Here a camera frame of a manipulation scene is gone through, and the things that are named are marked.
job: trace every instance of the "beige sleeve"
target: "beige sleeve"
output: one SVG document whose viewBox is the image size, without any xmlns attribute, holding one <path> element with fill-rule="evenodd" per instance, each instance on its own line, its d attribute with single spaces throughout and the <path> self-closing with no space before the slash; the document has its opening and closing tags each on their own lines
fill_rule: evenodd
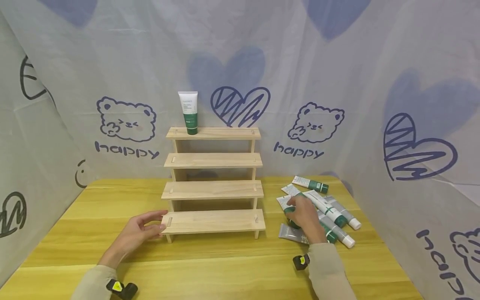
<svg viewBox="0 0 480 300">
<path fill-rule="evenodd" d="M 115 269 L 96 265 L 85 273 L 71 300 L 110 300 L 112 293 L 107 290 L 107 283 L 112 278 L 117 278 Z"/>
<path fill-rule="evenodd" d="M 319 300 L 356 300 L 333 244 L 310 245 L 310 281 Z"/>
</svg>

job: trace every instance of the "wooden display stand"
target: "wooden display stand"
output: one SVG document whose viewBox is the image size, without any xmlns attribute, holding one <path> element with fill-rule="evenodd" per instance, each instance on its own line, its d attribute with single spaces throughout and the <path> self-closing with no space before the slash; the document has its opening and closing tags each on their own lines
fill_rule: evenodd
<svg viewBox="0 0 480 300">
<path fill-rule="evenodd" d="M 262 159 L 255 153 L 255 140 L 260 139 L 258 128 L 198 128 L 196 135 L 188 135 L 183 127 L 172 127 L 167 139 L 173 141 L 174 153 L 167 156 L 164 167 L 171 168 L 173 182 L 168 182 L 162 199 L 169 202 L 170 211 L 163 217 L 167 228 L 163 233 L 172 243 L 175 234 L 254 231 L 255 239 L 265 230 L 262 209 L 257 209 L 258 198 L 264 191 L 260 180 L 255 180 Z M 245 140 L 250 141 L 246 153 L 185 153 L 185 140 Z M 249 180 L 187 181 L 185 169 L 248 168 Z M 252 209 L 181 211 L 182 200 L 252 199 Z"/>
</svg>

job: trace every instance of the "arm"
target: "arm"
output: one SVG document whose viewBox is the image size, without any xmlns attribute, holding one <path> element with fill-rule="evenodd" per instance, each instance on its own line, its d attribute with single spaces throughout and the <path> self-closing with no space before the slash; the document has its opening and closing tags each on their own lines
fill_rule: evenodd
<svg viewBox="0 0 480 300">
<path fill-rule="evenodd" d="M 166 210 L 161 210 L 132 217 L 98 264 L 84 275 L 71 300 L 110 300 L 111 292 L 106 286 L 112 278 L 117 278 L 118 265 L 144 241 L 162 238 L 160 233 L 165 225 L 145 224 L 161 221 L 166 213 Z"/>
<path fill-rule="evenodd" d="M 310 242 L 310 281 L 318 299 L 356 300 L 340 255 L 333 244 L 327 243 L 325 230 L 318 221 L 313 203 L 303 196 L 295 196 L 288 204 L 295 205 L 296 209 L 287 217 L 302 227 Z"/>
</svg>

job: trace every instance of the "wooden tabletop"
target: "wooden tabletop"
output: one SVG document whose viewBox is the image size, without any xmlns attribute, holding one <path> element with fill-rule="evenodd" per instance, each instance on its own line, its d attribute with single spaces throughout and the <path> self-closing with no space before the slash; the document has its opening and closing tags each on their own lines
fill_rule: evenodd
<svg viewBox="0 0 480 300">
<path fill-rule="evenodd" d="M 262 178 L 266 231 L 177 235 L 144 244 L 128 257 L 118 274 L 139 287 L 136 300 L 316 299 L 307 271 L 295 271 L 292 258 L 306 245 L 279 239 L 286 218 L 276 198 L 292 177 Z M 334 177 L 311 177 L 330 185 L 329 194 L 362 223 L 346 231 L 357 244 L 336 247 L 359 300 L 421 300 L 413 284 L 377 235 L 343 184 Z M 67 300 L 128 218 L 166 209 L 160 200 L 167 179 L 99 180 L 71 205 L 10 280 L 0 299 Z M 218 202 L 186 203 L 191 209 L 218 208 Z M 249 208 L 248 200 L 231 200 L 227 208 Z"/>
</svg>

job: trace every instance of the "white and green tube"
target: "white and green tube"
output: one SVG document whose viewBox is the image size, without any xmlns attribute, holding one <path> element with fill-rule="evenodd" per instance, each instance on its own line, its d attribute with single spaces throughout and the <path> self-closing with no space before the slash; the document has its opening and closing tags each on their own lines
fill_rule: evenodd
<svg viewBox="0 0 480 300">
<path fill-rule="evenodd" d="M 194 135 L 198 133 L 197 97 L 198 92 L 179 92 L 183 118 L 187 133 Z"/>
<path fill-rule="evenodd" d="M 334 208 L 336 208 L 345 218 L 348 220 L 348 224 L 354 230 L 358 230 L 361 227 L 361 223 L 333 196 L 326 196 L 325 200 Z"/>
<path fill-rule="evenodd" d="M 283 197 L 278 197 L 276 199 L 278 201 L 278 203 L 280 204 L 280 207 L 282 207 L 282 210 L 285 214 L 287 214 L 288 212 L 295 211 L 294 206 L 291 206 L 291 205 L 287 204 L 287 202 L 290 200 L 290 198 L 291 198 L 291 196 L 287 195 L 287 196 L 283 196 Z M 322 225 L 322 227 L 325 230 L 325 237 L 327 239 L 327 242 L 330 243 L 330 244 L 335 244 L 335 242 L 338 240 L 338 236 L 336 236 L 336 234 L 327 225 L 325 225 L 320 220 L 320 218 L 318 218 L 318 221 L 319 221 L 320 225 Z M 278 237 L 279 238 L 284 238 L 284 239 L 287 239 L 287 240 L 294 240 L 294 241 L 297 241 L 297 242 L 300 242 L 300 243 L 307 243 L 308 244 L 308 240 L 305 237 L 305 235 L 303 234 L 303 231 L 301 230 L 300 226 L 295 224 L 295 222 L 293 222 L 290 219 L 288 220 L 288 224 L 291 227 L 282 224 L 282 226 L 280 227 L 280 233 L 279 233 Z"/>
<path fill-rule="evenodd" d="M 322 213 L 324 213 L 327 217 L 329 217 L 332 221 L 335 222 L 341 228 L 348 224 L 347 219 L 339 212 L 336 208 L 328 204 L 325 199 L 320 196 L 319 193 L 316 191 L 308 191 L 305 193 L 300 192 L 293 184 L 289 184 L 286 187 L 281 189 L 285 193 L 289 194 L 290 196 L 296 196 L 299 193 L 303 194 L 305 197 L 309 198 L 313 204 L 320 209 Z"/>
<path fill-rule="evenodd" d="M 310 190 L 316 190 L 317 192 L 321 192 L 324 194 L 328 192 L 328 184 L 310 180 L 300 176 L 295 176 L 292 180 L 292 183 Z"/>
<path fill-rule="evenodd" d="M 310 199 L 322 213 L 334 221 L 335 224 L 341 228 L 348 224 L 347 218 L 345 218 L 345 216 L 343 216 L 335 207 L 328 204 L 325 198 L 317 193 L 317 191 L 311 190 L 303 194 Z"/>
<path fill-rule="evenodd" d="M 295 195 L 302 194 L 305 197 L 307 197 L 307 195 L 300 192 L 296 187 L 293 187 L 293 189 L 289 188 L 289 189 L 286 189 L 286 190 L 288 190 L 291 193 L 296 193 L 296 191 L 298 191 L 299 193 L 296 193 Z M 292 195 L 289 194 L 287 196 L 278 197 L 276 199 L 278 201 L 278 203 L 280 204 L 280 206 L 282 207 L 282 210 L 285 210 L 288 207 L 287 202 L 288 202 L 288 200 L 290 200 L 291 197 L 292 197 Z M 320 224 L 322 224 L 322 226 L 324 228 L 330 229 L 330 231 L 333 233 L 331 235 L 337 237 L 342 242 L 342 244 L 344 244 L 347 248 L 350 249 L 355 245 L 355 240 L 352 239 L 350 237 L 350 235 L 348 235 L 342 228 L 337 226 L 330 218 L 325 216 L 324 213 L 322 213 L 320 210 L 317 210 L 317 215 L 318 215 L 318 220 L 320 221 Z M 326 232 L 326 236 L 327 236 L 327 240 L 328 240 L 329 231 L 325 230 L 325 232 Z"/>
</svg>

